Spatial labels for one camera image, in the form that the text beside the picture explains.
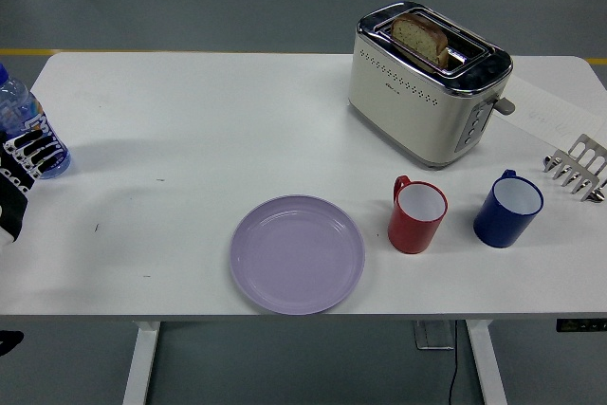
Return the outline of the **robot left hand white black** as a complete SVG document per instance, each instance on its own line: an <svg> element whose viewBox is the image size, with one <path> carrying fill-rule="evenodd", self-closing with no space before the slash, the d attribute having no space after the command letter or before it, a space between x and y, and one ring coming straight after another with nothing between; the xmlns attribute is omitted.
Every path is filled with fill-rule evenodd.
<svg viewBox="0 0 607 405"><path fill-rule="evenodd" d="M15 242L23 227L28 192L58 162L56 140L40 130L15 138L1 132L1 248Z"/></svg>

